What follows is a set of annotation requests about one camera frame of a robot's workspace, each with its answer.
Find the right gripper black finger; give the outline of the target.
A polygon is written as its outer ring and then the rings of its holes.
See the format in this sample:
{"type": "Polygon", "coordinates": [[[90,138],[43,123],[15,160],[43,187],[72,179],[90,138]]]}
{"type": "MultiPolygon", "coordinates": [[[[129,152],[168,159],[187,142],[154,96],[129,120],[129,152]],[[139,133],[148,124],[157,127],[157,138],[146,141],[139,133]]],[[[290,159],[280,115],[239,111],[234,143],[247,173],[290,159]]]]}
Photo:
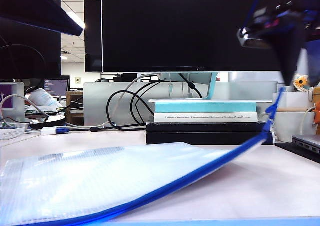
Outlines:
{"type": "Polygon", "coordinates": [[[279,60],[284,83],[289,86],[305,44],[305,27],[278,28],[272,36],[272,46],[279,60]]]}
{"type": "Polygon", "coordinates": [[[320,41],[310,41],[306,45],[308,58],[309,84],[317,85],[320,82],[320,41]]]}

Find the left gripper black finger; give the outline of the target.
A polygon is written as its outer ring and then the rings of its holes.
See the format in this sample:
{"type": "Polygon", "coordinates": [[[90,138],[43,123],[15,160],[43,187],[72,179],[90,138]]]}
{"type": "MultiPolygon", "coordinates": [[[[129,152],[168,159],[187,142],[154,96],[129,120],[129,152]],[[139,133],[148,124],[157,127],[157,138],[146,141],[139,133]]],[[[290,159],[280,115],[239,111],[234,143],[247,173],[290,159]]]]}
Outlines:
{"type": "Polygon", "coordinates": [[[0,0],[0,16],[70,35],[83,31],[54,0],[0,0]]]}

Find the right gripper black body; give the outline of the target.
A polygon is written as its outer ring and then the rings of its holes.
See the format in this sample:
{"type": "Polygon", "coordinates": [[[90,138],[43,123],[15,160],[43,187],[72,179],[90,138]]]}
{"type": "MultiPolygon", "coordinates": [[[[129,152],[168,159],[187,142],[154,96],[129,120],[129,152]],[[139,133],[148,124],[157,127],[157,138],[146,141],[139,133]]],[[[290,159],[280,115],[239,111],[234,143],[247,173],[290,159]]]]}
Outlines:
{"type": "Polygon", "coordinates": [[[303,25],[306,41],[320,39],[320,0],[255,0],[249,34],[262,38],[303,25]]]}

